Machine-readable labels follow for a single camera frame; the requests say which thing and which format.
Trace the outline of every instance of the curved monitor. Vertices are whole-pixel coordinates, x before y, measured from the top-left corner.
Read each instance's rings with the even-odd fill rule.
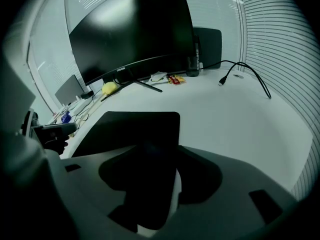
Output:
[[[186,0],[106,0],[69,37],[89,85],[150,59],[194,56],[193,35]]]

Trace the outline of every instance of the blue object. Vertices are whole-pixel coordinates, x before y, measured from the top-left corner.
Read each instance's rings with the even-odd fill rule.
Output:
[[[61,117],[61,122],[62,122],[63,124],[67,124],[67,123],[70,122],[71,116],[70,116],[69,114],[70,114],[70,112],[67,111],[67,112],[65,112],[65,114]]]

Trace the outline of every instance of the white desk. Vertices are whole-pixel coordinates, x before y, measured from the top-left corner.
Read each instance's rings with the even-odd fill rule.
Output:
[[[162,93],[132,84],[104,102],[95,102],[92,111],[96,110],[89,111],[88,120],[60,157],[70,158],[107,111],[178,112],[180,145],[248,162],[290,191],[309,154],[310,130],[282,98],[269,88],[269,100],[259,82],[245,73],[234,71],[224,86],[218,86],[225,74],[225,70],[205,71],[186,77],[184,84],[161,84]],[[169,125],[163,122],[159,127],[170,131]]]

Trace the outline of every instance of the yellow object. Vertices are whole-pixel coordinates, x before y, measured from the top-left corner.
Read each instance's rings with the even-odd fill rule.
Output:
[[[117,88],[118,88],[118,86],[116,85],[115,82],[106,82],[102,87],[102,93],[104,95],[109,95],[110,93],[112,93]]]

